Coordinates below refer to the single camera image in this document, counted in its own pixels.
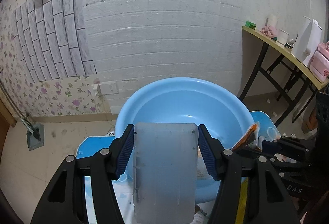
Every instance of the translucent plastic container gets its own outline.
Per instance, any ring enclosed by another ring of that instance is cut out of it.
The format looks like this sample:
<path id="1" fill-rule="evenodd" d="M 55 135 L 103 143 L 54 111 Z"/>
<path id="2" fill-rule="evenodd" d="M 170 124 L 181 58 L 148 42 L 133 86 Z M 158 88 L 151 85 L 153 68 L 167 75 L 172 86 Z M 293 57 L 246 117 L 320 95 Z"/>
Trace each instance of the translucent plastic container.
<path id="1" fill-rule="evenodd" d="M 191 223 L 195 210 L 198 127 L 137 123 L 134 131 L 136 222 Z"/>

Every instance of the blue plastic basin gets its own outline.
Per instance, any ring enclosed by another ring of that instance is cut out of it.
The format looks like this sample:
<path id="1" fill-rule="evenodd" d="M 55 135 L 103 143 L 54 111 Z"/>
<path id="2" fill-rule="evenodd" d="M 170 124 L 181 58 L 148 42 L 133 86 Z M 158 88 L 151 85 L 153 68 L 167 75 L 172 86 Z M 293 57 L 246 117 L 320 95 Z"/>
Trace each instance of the blue plastic basin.
<path id="1" fill-rule="evenodd" d="M 201 79 L 175 77 L 148 84 L 127 100 L 116 121 L 116 137 L 122 136 L 128 124 L 138 122 L 205 124 L 213 138 L 231 148 L 254 120 L 226 89 Z M 132 177 L 132 156 L 126 174 Z M 196 203 L 214 200 L 219 183 L 197 180 Z"/>

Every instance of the wooden tabletop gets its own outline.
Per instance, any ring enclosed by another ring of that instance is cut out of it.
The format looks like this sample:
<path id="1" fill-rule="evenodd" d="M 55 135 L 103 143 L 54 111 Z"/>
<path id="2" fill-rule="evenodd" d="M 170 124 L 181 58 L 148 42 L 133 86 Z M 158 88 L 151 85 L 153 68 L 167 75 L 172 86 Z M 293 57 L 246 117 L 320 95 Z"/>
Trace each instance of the wooden tabletop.
<path id="1" fill-rule="evenodd" d="M 289 59 L 294 65 L 296 65 L 297 68 L 300 69 L 310 79 L 310 81 L 313 83 L 313 85 L 315 85 L 315 87 L 318 90 L 322 89 L 329 83 L 328 78 L 326 78 L 326 80 L 323 83 L 320 82 L 303 63 L 301 63 L 298 59 L 294 57 L 294 55 L 291 54 L 290 48 L 280 46 L 279 44 L 277 44 L 276 41 L 262 34 L 258 30 L 253 30 L 246 26 L 242 26 L 242 30 L 256 36 L 257 38 L 264 41 L 266 44 L 273 47 L 275 50 L 279 51 L 282 55 L 284 55 L 287 59 Z"/>

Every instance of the electrical outlet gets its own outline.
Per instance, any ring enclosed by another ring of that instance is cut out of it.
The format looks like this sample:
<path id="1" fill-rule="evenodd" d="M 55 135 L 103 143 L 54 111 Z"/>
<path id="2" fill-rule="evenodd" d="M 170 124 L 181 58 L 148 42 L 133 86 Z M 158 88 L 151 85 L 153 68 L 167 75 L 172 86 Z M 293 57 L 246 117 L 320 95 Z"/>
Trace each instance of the electrical outlet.
<path id="1" fill-rule="evenodd" d="M 118 94 L 118 88 L 115 81 L 103 82 L 99 84 L 102 95 Z"/>

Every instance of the white plastic jug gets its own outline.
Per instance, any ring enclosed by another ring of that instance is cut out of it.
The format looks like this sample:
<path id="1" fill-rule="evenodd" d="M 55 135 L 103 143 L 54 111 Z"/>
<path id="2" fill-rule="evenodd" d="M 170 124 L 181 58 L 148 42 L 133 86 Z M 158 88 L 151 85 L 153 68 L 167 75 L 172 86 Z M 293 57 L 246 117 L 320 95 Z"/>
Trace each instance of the white plastic jug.
<path id="1" fill-rule="evenodd" d="M 322 29 L 315 19 L 305 16 L 303 18 L 304 23 L 297 34 L 291 54 L 308 68 L 311 57 L 320 43 Z"/>

